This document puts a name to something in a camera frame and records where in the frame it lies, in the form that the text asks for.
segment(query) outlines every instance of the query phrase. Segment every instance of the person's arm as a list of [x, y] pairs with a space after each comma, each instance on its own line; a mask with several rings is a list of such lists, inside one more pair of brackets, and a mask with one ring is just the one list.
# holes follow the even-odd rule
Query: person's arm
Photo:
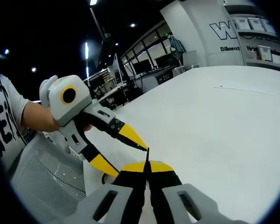
[[[33, 103], [25, 99], [18, 93], [12, 82], [5, 76], [0, 76], [7, 82], [7, 91], [11, 98], [12, 111], [17, 126], [24, 126], [35, 131], [54, 132], [59, 131], [60, 126], [54, 119], [51, 111], [47, 107]], [[91, 129], [91, 125], [85, 123], [83, 130]]]
[[21, 125], [43, 132], [54, 132], [60, 129], [50, 109], [33, 102], [26, 104], [22, 114]]

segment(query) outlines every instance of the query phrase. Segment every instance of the yellow circle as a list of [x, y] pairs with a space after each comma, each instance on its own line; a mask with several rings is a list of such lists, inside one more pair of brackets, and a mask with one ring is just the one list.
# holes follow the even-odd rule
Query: yellow circle
[[63, 102], [64, 104], [70, 104], [72, 101], [74, 101], [74, 100], [72, 100], [72, 101], [69, 102], [69, 103], [67, 103], [67, 102], [64, 101], [63, 95], [64, 95], [65, 91], [67, 91], [68, 89], [73, 89], [73, 90], [75, 91], [75, 93], [77, 92], [77, 91], [76, 91], [76, 88], [75, 88], [74, 86], [72, 86], [72, 85], [69, 85], [69, 86], [65, 87], [65, 88], [61, 91], [61, 93], [60, 93], [61, 102]]

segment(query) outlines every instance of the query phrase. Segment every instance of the desk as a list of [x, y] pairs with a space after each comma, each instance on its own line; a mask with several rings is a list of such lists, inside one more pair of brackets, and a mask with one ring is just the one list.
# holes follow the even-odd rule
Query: desk
[[175, 67], [176, 66], [170, 66], [164, 69], [148, 72], [146, 74], [141, 75], [142, 80], [140, 78], [140, 75], [136, 75], [136, 78], [134, 78], [134, 76], [130, 76], [130, 79], [135, 81], [137, 86], [143, 90], [143, 93], [146, 93], [151, 89], [155, 88], [156, 86], [160, 85], [158, 77], [165, 75], [166, 73], [171, 73], [172, 69], [174, 69]]
[[[151, 160], [172, 166], [183, 183], [214, 199], [231, 219], [256, 223], [280, 195], [278, 71], [248, 66], [189, 70], [116, 114], [150, 147]], [[96, 128], [86, 136], [118, 169], [145, 160], [144, 152]], [[96, 181], [91, 169], [85, 163], [87, 195]]]
[[117, 87], [115, 87], [114, 89], [112, 89], [111, 91], [107, 92], [101, 99], [99, 99], [99, 102], [104, 101], [105, 99], [111, 97], [114, 93], [118, 92], [119, 90], [123, 89], [124, 87], [126, 87], [126, 83], [120, 84]]

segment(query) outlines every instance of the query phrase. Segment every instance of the white shelf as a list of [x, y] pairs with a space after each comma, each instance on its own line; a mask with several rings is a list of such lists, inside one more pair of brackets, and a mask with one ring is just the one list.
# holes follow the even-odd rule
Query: white shelf
[[274, 62], [262, 61], [257, 59], [246, 59], [246, 62], [248, 66], [257, 66], [280, 71], [280, 64]]
[[237, 29], [236, 31], [239, 34], [261, 35], [261, 36], [269, 36], [275, 39], [279, 39], [279, 37], [275, 33], [267, 32], [267, 31], [260, 31], [260, 30], [253, 30], [253, 29]]
[[223, 4], [229, 14], [253, 14], [264, 15], [263, 11], [253, 3]]

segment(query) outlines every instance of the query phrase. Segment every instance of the black ceiling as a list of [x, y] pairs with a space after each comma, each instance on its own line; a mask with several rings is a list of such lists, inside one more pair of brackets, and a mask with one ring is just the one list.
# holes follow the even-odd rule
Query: black ceiling
[[[111, 35], [104, 43], [101, 65], [111, 64], [109, 54], [121, 55], [160, 22], [160, 9], [169, 2], [172, 0], [99, 0], [92, 9], [102, 29]], [[87, 0], [0, 1], [0, 53], [10, 50], [7, 59], [0, 60], [0, 71], [31, 100], [38, 99], [41, 81], [52, 75], [86, 76], [85, 41], [102, 42]], [[32, 67], [37, 68], [36, 73], [31, 72]]]

